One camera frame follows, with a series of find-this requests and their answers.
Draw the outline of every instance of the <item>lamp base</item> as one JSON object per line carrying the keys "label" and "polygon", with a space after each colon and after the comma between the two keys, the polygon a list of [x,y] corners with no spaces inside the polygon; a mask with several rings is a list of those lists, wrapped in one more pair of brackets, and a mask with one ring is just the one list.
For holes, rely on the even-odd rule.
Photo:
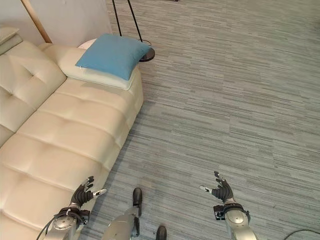
{"label": "lamp base", "polygon": [[156,52],[155,52],[155,50],[151,47],[151,48],[149,49],[149,51],[140,59],[139,62],[148,62],[148,61],[154,59],[155,55],[156,55]]}

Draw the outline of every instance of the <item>gray carpet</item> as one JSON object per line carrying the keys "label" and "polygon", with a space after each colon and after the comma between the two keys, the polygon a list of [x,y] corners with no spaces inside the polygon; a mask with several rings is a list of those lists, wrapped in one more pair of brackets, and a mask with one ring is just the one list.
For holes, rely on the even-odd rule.
{"label": "gray carpet", "polygon": [[[115,2],[136,38],[127,1]],[[80,239],[99,240],[141,187],[138,239],[164,224],[168,240],[228,240],[220,202],[199,189],[216,186],[214,170],[261,240],[320,231],[320,1],[131,3],[156,57],[140,64],[144,105]]]}

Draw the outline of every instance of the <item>blue pillow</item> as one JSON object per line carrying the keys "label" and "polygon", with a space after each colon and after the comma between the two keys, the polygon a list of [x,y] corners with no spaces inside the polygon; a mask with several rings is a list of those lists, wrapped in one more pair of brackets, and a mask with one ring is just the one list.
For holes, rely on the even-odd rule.
{"label": "blue pillow", "polygon": [[128,81],[133,69],[149,49],[147,44],[132,38],[103,34],[75,65],[116,75]]}

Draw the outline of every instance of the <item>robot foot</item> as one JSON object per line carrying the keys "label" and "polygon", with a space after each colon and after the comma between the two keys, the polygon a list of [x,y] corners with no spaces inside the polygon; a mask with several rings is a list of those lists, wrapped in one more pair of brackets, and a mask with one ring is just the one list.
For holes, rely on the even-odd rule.
{"label": "robot foot", "polygon": [[133,190],[132,204],[134,207],[139,208],[139,217],[141,217],[141,214],[142,214],[142,190],[139,187],[136,187]]}
{"label": "robot foot", "polygon": [[167,240],[167,229],[165,226],[159,226],[158,230],[156,231],[155,240]]}

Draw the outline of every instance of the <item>cream leather sofa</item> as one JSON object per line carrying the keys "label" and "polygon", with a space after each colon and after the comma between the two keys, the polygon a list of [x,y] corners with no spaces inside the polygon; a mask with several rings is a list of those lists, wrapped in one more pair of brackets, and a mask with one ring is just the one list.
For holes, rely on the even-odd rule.
{"label": "cream leather sofa", "polygon": [[129,81],[78,68],[85,49],[16,32],[0,28],[0,239],[35,240],[85,178],[103,187],[143,92],[138,67]]}

